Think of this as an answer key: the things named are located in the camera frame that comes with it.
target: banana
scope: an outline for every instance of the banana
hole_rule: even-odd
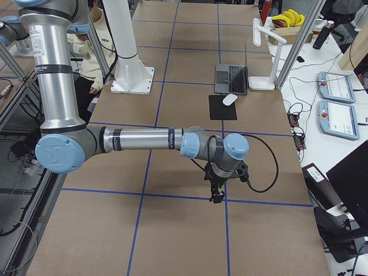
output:
[[[289,9],[288,12],[292,13],[295,16],[295,19],[296,19],[295,24],[298,24],[300,22],[299,14],[293,9]]]
[[[283,14],[290,19],[290,27],[296,24],[297,19],[295,18],[294,14],[292,14],[291,12],[287,10],[285,10]]]
[[[303,25],[305,21],[305,16],[303,16],[302,14],[299,14],[299,16],[300,16],[300,22],[298,24],[295,24],[295,26],[301,26]]]
[[[271,18],[272,19],[272,23],[274,24],[274,26],[276,28],[288,28],[290,27],[291,21],[290,19],[283,15],[283,14],[279,14],[278,16],[274,16]]]

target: hand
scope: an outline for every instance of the hand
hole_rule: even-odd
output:
[[[76,34],[75,35],[78,39],[80,39],[80,40],[82,40],[82,41],[87,41],[88,40],[88,35],[86,35],[86,34]]]
[[[97,95],[98,94],[98,90],[96,88],[94,88],[94,87],[91,86],[90,94]]]

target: person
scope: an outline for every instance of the person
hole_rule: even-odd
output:
[[[113,40],[107,27],[105,15],[98,7],[98,0],[88,0],[88,8],[94,27],[102,44],[102,51],[109,66],[115,59]],[[68,34],[68,42],[73,51],[83,55],[83,62],[79,68],[79,78],[74,82],[76,102],[80,118],[87,124],[92,113],[88,111],[92,99],[98,95],[103,86],[103,76],[91,43],[86,34]]]

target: black mouse pad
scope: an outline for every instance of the black mouse pad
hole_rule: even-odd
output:
[[[209,100],[209,117],[211,120],[237,120],[235,103],[226,106],[223,99],[226,95],[210,95]]]

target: white mouse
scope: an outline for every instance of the white mouse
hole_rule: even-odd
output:
[[[229,94],[223,99],[223,104],[226,106],[231,105],[237,99],[237,95]]]

